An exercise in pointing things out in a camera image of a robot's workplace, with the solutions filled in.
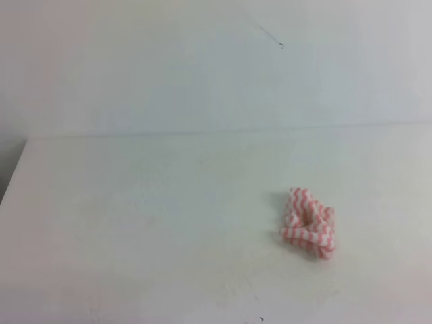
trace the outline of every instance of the crumpled fabric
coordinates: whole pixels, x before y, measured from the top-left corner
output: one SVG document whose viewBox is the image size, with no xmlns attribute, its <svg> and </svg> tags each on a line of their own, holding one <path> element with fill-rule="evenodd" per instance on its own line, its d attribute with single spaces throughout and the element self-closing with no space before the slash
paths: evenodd
<svg viewBox="0 0 432 324">
<path fill-rule="evenodd" d="M 291 188 L 285 226 L 280 234 L 320 259 L 330 259 L 335 251 L 334 208 L 325 207 L 306 188 Z"/>
</svg>

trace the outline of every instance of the white tabletop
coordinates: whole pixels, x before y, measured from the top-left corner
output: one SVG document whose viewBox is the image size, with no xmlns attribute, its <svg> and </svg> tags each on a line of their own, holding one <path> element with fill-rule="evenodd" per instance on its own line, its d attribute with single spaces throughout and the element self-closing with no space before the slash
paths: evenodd
<svg viewBox="0 0 432 324">
<path fill-rule="evenodd" d="M 290 186 L 336 210 L 316 261 Z M 432 127 L 31 140 L 0 206 L 2 323 L 430 323 Z"/>
</svg>

